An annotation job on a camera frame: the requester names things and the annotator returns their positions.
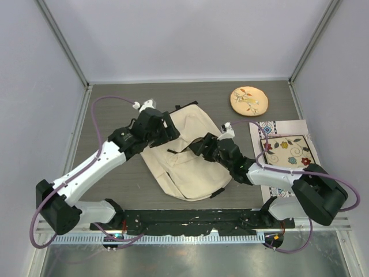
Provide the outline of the cream canvas backpack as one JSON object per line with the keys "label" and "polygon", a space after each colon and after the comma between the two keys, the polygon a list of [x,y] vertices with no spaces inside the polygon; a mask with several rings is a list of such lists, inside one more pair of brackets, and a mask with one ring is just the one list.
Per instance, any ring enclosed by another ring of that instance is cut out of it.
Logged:
{"label": "cream canvas backpack", "polygon": [[229,171],[216,162],[187,150],[194,140],[207,133],[221,131],[197,104],[190,104],[170,114],[180,133],[178,139],[158,147],[146,147],[141,156],[164,193],[185,201],[198,201],[228,185]]}

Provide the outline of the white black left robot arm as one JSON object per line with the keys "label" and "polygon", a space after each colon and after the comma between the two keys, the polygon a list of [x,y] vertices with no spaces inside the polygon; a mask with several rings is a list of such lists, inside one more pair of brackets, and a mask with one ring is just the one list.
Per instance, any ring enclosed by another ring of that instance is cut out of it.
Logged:
{"label": "white black left robot arm", "polygon": [[83,202],[80,198],[107,173],[146,147],[163,145],[179,135],[168,112],[154,108],[142,110],[131,127],[114,130],[98,151],[73,171],[52,183],[39,182],[36,186],[38,211],[57,235],[64,235],[84,223],[102,223],[110,230],[117,230],[123,215],[116,202],[111,199]]}

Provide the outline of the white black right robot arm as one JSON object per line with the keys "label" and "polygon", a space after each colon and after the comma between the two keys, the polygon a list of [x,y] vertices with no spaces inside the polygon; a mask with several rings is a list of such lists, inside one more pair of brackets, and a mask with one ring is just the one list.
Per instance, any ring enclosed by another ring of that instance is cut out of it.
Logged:
{"label": "white black right robot arm", "polygon": [[281,220],[308,217],[314,222],[328,226],[348,198],[345,189],[317,164],[306,169],[286,169],[260,164],[244,156],[235,144],[232,135],[217,137],[207,133],[190,145],[193,154],[208,162],[225,167],[232,179],[240,184],[280,188],[291,192],[291,197],[275,197],[262,207],[261,223],[275,227]]}

